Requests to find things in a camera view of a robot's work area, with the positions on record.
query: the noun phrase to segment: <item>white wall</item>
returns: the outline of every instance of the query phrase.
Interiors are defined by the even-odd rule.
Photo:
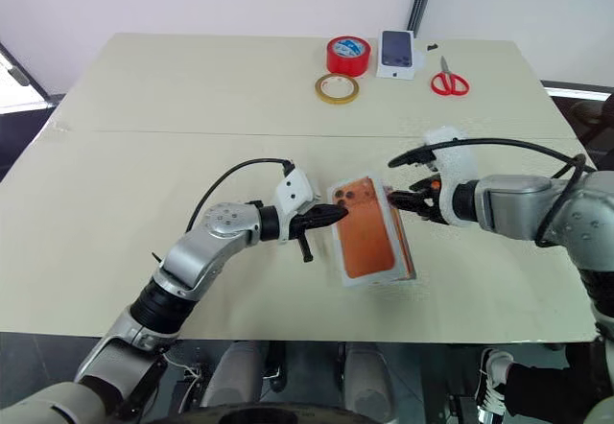
[[[429,0],[419,35],[512,39],[542,80],[614,86],[614,0]]]
[[[0,42],[43,88],[62,93],[117,32],[377,36],[404,29],[412,2],[0,0]]]

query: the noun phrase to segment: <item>black pants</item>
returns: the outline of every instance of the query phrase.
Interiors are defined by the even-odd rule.
[[[506,408],[554,424],[581,423],[591,409],[612,395],[602,343],[568,344],[568,368],[514,364],[506,384]]]

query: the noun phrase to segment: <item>red tape roll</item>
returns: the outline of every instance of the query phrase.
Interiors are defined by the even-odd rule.
[[[334,74],[360,76],[368,68],[370,54],[366,40],[351,35],[336,37],[326,46],[326,67]]]

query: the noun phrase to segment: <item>sneaker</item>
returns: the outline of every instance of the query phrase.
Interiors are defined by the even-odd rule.
[[[475,395],[478,408],[493,414],[492,419],[487,419],[493,423],[502,422],[506,413],[506,385],[495,382],[492,374],[492,363],[498,359],[507,359],[510,363],[514,360],[511,354],[503,350],[485,349],[482,352],[480,382]]]

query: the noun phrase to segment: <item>scissor blade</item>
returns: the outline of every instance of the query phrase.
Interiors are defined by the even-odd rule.
[[[448,62],[444,57],[441,57],[441,70],[446,74],[450,74],[450,68],[448,67]]]

